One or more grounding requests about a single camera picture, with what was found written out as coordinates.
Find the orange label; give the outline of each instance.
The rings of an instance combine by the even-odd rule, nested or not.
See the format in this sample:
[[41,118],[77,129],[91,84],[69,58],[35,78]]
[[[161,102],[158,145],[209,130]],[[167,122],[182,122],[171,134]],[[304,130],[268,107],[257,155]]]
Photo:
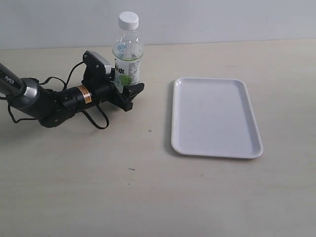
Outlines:
[[86,104],[91,103],[92,102],[92,98],[91,98],[91,94],[88,91],[88,89],[84,86],[84,85],[80,85],[77,86],[77,88],[81,91],[83,97],[84,97],[84,101]]

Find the bottle label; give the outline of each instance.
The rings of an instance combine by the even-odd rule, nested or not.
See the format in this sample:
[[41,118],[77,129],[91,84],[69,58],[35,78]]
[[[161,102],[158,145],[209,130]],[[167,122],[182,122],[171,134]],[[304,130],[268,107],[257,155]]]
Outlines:
[[140,82],[139,78],[140,58],[127,61],[115,57],[115,78],[114,84],[120,93],[123,92],[123,86],[136,85]]

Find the white wall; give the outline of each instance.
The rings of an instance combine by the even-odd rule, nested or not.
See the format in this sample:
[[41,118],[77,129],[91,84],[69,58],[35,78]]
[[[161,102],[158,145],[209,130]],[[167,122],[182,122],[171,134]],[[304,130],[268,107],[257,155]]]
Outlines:
[[111,45],[138,13],[145,44],[316,38],[315,0],[0,0],[0,49]]

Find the motor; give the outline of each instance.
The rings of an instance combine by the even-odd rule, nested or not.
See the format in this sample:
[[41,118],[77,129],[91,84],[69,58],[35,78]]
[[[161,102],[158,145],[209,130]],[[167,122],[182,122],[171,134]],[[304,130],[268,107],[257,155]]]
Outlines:
[[[81,85],[67,88],[71,75],[76,67],[86,65]],[[83,113],[98,129],[109,126],[109,119],[100,108],[106,101],[129,111],[133,108],[132,100],[144,89],[144,84],[124,86],[120,93],[114,85],[115,68],[101,55],[86,51],[82,62],[75,65],[66,82],[57,77],[49,77],[43,83],[35,78],[18,78],[13,72],[0,63],[0,93],[5,97],[1,100],[8,102],[8,112],[14,123],[22,120],[38,120],[44,127],[57,127],[77,113]],[[51,79],[57,79],[64,85],[61,91],[44,89],[42,85]],[[106,126],[99,126],[85,111],[96,107],[106,120]],[[32,118],[16,120],[11,107],[16,108]]]

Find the white bottle cap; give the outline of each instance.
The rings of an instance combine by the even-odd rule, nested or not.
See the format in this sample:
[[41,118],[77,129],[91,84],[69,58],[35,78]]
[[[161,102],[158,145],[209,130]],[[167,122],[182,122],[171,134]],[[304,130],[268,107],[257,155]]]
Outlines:
[[138,27],[138,15],[131,11],[124,11],[118,17],[118,26],[122,30],[133,31]]

